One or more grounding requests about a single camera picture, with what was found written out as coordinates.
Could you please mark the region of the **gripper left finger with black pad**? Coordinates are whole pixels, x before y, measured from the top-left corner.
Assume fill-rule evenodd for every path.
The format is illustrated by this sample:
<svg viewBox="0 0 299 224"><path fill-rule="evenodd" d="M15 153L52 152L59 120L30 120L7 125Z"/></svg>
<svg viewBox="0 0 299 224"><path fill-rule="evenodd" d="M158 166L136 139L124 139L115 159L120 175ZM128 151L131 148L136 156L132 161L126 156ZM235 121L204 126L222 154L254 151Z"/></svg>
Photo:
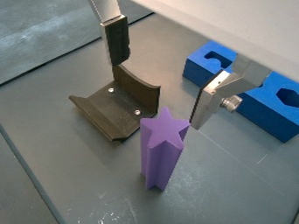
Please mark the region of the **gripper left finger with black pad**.
<svg viewBox="0 0 299 224"><path fill-rule="evenodd" d="M107 44L107 56L112 67L130 57L128 21L119 9L118 0L88 0L99 21L102 38Z"/></svg>

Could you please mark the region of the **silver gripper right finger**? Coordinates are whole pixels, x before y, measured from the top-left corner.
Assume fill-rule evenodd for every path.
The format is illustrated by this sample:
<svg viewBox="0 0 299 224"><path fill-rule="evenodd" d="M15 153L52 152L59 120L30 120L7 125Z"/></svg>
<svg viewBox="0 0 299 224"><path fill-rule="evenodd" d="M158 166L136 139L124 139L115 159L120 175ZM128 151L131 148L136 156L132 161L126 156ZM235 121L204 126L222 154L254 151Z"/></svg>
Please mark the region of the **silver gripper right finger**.
<svg viewBox="0 0 299 224"><path fill-rule="evenodd" d="M232 63L232 73L220 70L200 89L190 123L198 130L220 108L232 112L242 103L240 93L263 84L271 70L243 55Z"/></svg>

